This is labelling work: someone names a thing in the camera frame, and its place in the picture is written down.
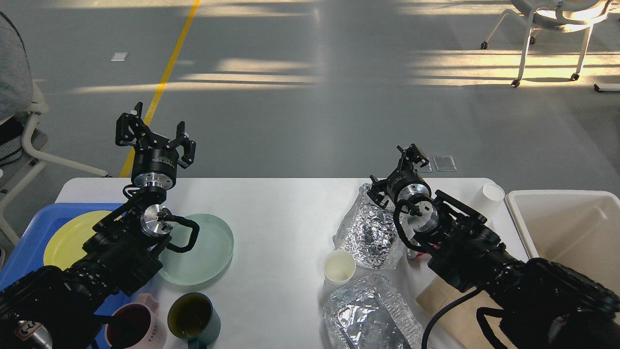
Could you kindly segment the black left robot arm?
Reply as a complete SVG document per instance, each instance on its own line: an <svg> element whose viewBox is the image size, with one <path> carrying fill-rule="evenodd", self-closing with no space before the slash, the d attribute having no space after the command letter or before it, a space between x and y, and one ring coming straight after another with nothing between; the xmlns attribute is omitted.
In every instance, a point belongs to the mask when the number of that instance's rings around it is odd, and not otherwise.
<svg viewBox="0 0 620 349"><path fill-rule="evenodd" d="M175 139L154 133L143 121L142 102L116 121L115 143L135 151L126 203L94 224L86 253L71 267L44 266L1 292L3 349L96 348L96 336L112 316L97 314L111 295L132 295L163 264L164 250L194 247L200 227L164 207L177 168L194 162L196 143L179 122Z"/></svg>

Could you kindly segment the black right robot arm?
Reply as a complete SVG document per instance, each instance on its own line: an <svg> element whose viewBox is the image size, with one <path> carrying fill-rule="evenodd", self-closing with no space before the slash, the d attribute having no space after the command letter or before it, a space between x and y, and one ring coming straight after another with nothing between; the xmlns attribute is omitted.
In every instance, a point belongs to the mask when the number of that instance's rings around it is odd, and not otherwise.
<svg viewBox="0 0 620 349"><path fill-rule="evenodd" d="M436 190L418 167L428 158L412 144L398 148L396 168L385 178L371 176L368 197L379 207L394 204L396 232L407 249L429 254L428 267L463 296L432 317L421 340L454 307L485 292L497 308L479 307L476 320L495 349L505 345L488 317L519 349L617 349L619 297L601 283L555 261L536 257L521 261L480 212Z"/></svg>

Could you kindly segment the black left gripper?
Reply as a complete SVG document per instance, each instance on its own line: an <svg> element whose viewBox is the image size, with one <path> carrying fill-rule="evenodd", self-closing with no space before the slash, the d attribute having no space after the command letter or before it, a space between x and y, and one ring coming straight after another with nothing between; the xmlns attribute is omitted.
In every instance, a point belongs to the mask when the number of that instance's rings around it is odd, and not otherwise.
<svg viewBox="0 0 620 349"><path fill-rule="evenodd" d="M142 102L137 102L129 113L122 113L115 128L115 145L131 146L135 150L131 183L138 187L159 186L169 190L176 184L177 164L188 168L194 163L196 142L189 139L186 123L180 121L176 137L172 141L166 137L146 137L146 124L142 119ZM177 159L177 150L183 153Z"/></svg>

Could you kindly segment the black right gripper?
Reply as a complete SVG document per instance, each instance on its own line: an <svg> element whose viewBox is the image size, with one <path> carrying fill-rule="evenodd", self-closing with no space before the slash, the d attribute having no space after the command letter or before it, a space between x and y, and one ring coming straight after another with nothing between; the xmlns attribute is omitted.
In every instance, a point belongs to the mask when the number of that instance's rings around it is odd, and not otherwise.
<svg viewBox="0 0 620 349"><path fill-rule="evenodd" d="M387 178L378 179L370 176L371 185L366 191L370 201L380 208L386 209L390 202L408 200L414 196L431 196L431 188L416 172L428 168L428 157L412 143L407 148L396 146L401 157L397 167Z"/></svg>

